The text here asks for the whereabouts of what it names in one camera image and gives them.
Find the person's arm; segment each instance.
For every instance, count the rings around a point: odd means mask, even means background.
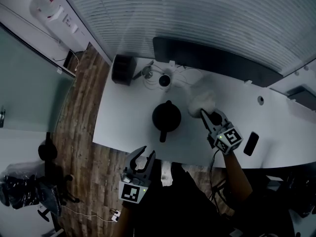
[[[224,155],[224,161],[232,194],[237,202],[243,202],[252,193],[252,187],[234,152]]]
[[[114,232],[112,237],[133,237],[134,224],[133,224],[134,208],[133,204],[123,203],[122,212],[115,223]]]

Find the white wall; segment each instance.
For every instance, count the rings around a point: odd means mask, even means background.
[[[38,146],[45,140],[44,132],[26,132],[0,129],[0,172],[11,163],[40,160]],[[37,206],[18,210],[0,203],[0,235],[2,237],[40,237],[54,228],[37,213]]]
[[[29,9],[31,0],[0,0],[0,2],[48,33],[47,29],[31,15]],[[0,5],[0,21],[47,58],[51,60],[52,58],[55,60],[66,58],[69,51],[68,48],[62,47],[57,41],[12,14],[2,5]],[[56,63],[63,66],[64,61]]]

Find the wooden floor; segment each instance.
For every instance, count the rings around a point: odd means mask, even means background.
[[[69,191],[80,199],[80,203],[69,202],[67,207],[75,212],[110,220],[110,209],[121,209],[118,185],[127,153],[92,142],[110,67],[91,45],[78,57],[80,63],[76,80],[63,107],[56,131],[52,134],[58,150],[56,163],[62,166],[64,174],[74,176],[74,180],[69,183]],[[72,59],[69,69],[74,71],[76,65],[77,60]],[[138,163],[142,167],[145,162],[142,158]],[[185,165],[184,169],[191,174],[198,187],[210,196],[209,169],[189,165]],[[224,176],[223,170],[213,170],[213,183],[217,184]],[[172,183],[169,162],[162,163],[161,179],[163,185]],[[222,213],[232,213],[220,199],[217,201]],[[97,217],[75,214],[67,208],[63,208],[58,222],[70,237],[110,237],[115,225]]]

